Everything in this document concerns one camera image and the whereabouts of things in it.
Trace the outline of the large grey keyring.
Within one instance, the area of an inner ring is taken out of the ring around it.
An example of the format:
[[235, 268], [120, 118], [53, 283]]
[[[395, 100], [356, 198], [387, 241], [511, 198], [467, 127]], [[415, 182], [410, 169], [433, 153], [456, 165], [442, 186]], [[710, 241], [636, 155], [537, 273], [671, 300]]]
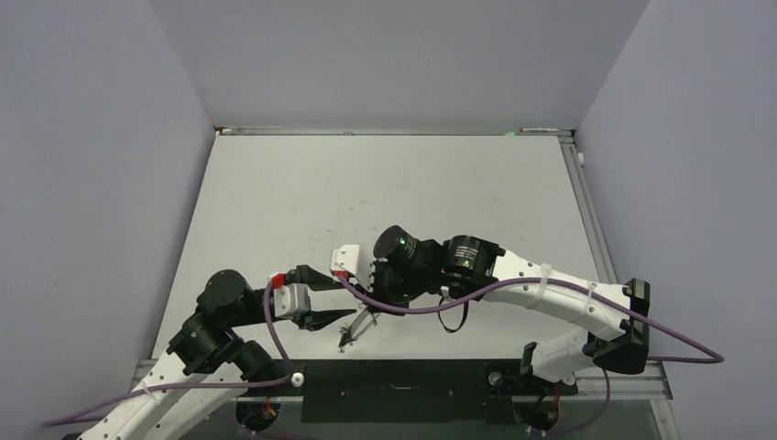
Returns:
[[354, 320], [350, 324], [340, 327], [340, 339], [338, 342], [338, 351], [340, 353], [344, 353], [348, 347], [353, 345], [368, 330], [377, 326], [378, 318], [382, 315], [382, 312], [373, 311], [366, 304], [360, 304], [356, 311], [357, 314]]

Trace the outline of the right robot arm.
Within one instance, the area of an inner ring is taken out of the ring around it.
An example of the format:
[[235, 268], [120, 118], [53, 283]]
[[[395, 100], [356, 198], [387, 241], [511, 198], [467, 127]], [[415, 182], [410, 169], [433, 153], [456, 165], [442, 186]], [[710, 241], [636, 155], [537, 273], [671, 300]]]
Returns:
[[650, 330], [641, 321], [650, 310], [650, 285], [584, 280], [538, 264], [474, 236], [442, 243], [420, 240], [399, 225], [373, 246], [367, 295], [404, 315], [410, 302], [429, 293], [453, 303], [482, 291], [481, 300], [515, 305], [574, 325], [566, 335], [524, 347], [517, 369], [527, 391], [543, 391], [589, 367], [641, 374], [648, 362]]

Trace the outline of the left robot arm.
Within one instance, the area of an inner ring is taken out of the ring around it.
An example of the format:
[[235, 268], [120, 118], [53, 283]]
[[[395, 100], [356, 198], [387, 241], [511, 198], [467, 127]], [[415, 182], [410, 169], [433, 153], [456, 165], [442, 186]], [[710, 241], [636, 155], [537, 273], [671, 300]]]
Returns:
[[262, 289], [234, 269], [216, 272], [152, 369], [127, 395], [109, 400], [111, 412], [79, 438], [178, 439], [234, 397], [300, 387], [275, 324], [314, 332], [352, 314], [312, 309], [309, 292], [333, 288], [308, 266], [277, 273]]

